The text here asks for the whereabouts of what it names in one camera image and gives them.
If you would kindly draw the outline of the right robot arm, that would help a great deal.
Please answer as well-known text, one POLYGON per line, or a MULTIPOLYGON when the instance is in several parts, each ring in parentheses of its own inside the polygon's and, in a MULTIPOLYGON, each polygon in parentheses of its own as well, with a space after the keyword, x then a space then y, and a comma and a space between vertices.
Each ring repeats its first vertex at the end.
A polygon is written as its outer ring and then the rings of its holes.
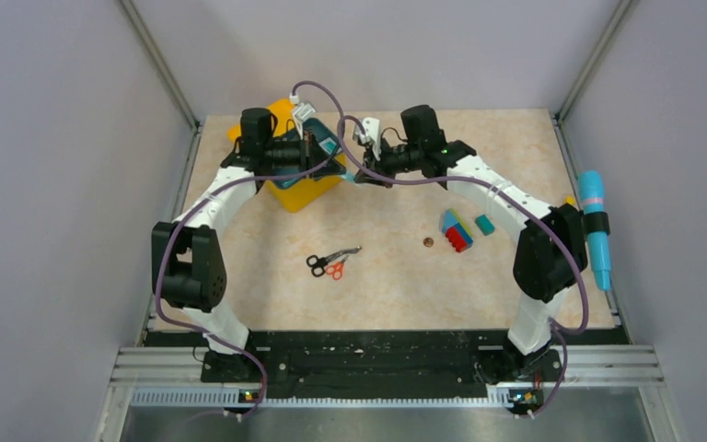
POLYGON ((572 287, 585 292, 587 266, 581 212, 569 204, 552 206, 516 187, 497 173, 469 143, 452 140, 428 105, 401 114, 405 139, 387 146, 370 121, 355 120, 355 142, 362 158, 346 156, 357 166, 356 178, 378 185, 408 185, 402 173, 419 171, 415 185, 436 183, 479 206, 516 244, 512 275, 520 290, 517 313, 508 328, 503 354, 505 372, 527 379, 539 369, 556 316, 572 287))

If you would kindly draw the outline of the blue cylinder tool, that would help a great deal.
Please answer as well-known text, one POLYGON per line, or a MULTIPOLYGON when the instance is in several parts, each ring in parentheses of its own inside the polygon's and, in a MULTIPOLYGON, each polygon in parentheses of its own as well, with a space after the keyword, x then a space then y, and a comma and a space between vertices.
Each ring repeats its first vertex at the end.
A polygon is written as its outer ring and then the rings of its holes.
POLYGON ((604 183, 597 171, 589 170, 578 177, 578 185, 591 269, 598 289, 610 291, 612 288, 608 243, 610 226, 604 206, 604 183))

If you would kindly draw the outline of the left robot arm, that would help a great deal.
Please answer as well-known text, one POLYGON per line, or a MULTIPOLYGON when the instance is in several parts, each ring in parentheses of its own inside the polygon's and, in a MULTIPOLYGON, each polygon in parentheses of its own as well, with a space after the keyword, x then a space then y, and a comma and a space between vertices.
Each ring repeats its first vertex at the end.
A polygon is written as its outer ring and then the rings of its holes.
POLYGON ((314 107, 301 102, 280 112, 249 108, 240 115, 232 150, 192 206, 151 232, 152 284, 157 314, 163 304, 182 310, 185 327, 200 332, 212 351, 225 355, 224 370, 252 378, 258 356, 246 347, 249 328, 225 299, 227 275, 222 236, 242 206, 268 181, 337 176, 344 172, 324 137, 307 128, 314 107))

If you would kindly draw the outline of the teal divided plastic tray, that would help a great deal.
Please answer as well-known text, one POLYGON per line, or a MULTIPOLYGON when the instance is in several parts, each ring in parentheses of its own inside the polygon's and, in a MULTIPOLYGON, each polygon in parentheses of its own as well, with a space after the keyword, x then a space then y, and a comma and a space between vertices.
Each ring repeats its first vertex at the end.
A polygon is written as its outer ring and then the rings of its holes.
POLYGON ((268 176, 295 175, 291 180, 274 180, 280 190, 286 190, 302 179, 321 180, 341 176, 346 167, 335 157, 341 153, 337 136, 319 119, 310 117, 302 123, 301 134, 289 118, 286 131, 277 134, 266 145, 268 176))

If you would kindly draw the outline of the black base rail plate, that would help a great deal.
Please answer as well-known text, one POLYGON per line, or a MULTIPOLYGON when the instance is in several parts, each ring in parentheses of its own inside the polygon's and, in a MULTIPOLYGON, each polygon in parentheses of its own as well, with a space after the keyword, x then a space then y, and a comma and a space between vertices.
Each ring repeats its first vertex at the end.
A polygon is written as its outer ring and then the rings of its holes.
POLYGON ((191 379, 239 387, 239 399, 478 400, 506 389, 511 401, 536 402, 539 388, 570 381, 576 369, 608 368, 606 344, 622 333, 594 330, 561 345, 553 338, 520 355, 503 331, 255 331, 244 355, 215 350, 199 332, 151 331, 148 348, 186 348, 191 379))

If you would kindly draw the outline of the black handled scissors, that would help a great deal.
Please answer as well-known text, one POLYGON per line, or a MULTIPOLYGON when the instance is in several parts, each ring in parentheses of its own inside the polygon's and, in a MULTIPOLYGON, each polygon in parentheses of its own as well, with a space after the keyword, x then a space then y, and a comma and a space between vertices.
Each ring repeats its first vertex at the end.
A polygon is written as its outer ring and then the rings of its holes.
POLYGON ((325 269, 329 264, 338 261, 343 255, 346 254, 350 254, 351 257, 352 255, 357 254, 361 249, 361 247, 343 249, 326 256, 310 255, 306 258, 306 265, 310 269, 313 276, 328 276, 325 274, 325 269))

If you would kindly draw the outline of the orange handled small scissors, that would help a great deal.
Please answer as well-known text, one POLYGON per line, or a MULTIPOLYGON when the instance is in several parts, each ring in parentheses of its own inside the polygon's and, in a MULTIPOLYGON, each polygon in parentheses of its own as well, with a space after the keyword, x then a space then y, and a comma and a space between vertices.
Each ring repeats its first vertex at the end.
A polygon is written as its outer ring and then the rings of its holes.
POLYGON ((350 254, 343 255, 338 261, 329 264, 325 269, 325 274, 330 276, 335 281, 341 280, 343 277, 345 263, 349 257, 350 254))

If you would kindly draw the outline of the toy brick block assembly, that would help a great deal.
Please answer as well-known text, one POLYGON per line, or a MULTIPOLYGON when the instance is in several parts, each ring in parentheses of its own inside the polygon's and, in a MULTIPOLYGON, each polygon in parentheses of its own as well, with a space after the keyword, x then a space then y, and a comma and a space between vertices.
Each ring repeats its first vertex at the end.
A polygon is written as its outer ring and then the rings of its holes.
POLYGON ((468 227, 454 209, 446 209, 441 215, 440 231, 456 253, 468 250, 474 243, 468 227))

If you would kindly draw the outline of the gauze packet teal white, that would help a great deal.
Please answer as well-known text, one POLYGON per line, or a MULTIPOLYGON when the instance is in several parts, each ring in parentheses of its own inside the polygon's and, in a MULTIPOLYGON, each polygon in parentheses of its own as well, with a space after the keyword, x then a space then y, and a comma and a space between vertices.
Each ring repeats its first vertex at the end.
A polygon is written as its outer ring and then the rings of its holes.
POLYGON ((332 154, 338 148, 338 140, 334 137, 326 137, 319 141, 319 146, 326 155, 332 154))

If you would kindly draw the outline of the small teal block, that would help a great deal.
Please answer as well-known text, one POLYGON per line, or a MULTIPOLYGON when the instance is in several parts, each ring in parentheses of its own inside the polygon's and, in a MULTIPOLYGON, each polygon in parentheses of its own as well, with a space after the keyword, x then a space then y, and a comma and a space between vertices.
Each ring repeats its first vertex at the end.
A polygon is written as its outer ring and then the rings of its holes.
POLYGON ((478 228, 478 230, 484 236, 489 236, 489 235, 493 234, 495 231, 495 226, 487 215, 477 216, 475 218, 474 222, 475 222, 475 225, 478 228))

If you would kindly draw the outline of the yellow medicine box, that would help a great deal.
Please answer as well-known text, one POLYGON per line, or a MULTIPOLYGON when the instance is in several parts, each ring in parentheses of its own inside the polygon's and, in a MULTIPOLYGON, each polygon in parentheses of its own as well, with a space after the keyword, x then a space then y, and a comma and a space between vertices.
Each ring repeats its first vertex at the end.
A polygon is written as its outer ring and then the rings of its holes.
MULTIPOLYGON (((289 99, 278 99, 267 106, 267 109, 278 121, 279 127, 275 130, 275 135, 286 138, 296 138, 296 131, 292 119, 293 108, 294 105, 289 99)), ((327 124, 315 116, 311 116, 303 122, 303 129, 308 133, 314 134, 318 141, 329 136, 334 137, 338 140, 339 145, 338 137, 327 124)), ((339 150, 339 155, 335 158, 335 161, 342 166, 342 174, 346 173, 346 159, 341 150, 339 150)), ((340 176, 341 175, 327 176, 320 179, 304 178, 302 180, 267 181, 265 185, 267 190, 282 205, 284 210, 289 213, 296 213, 314 202, 323 193, 343 182, 340 176)))

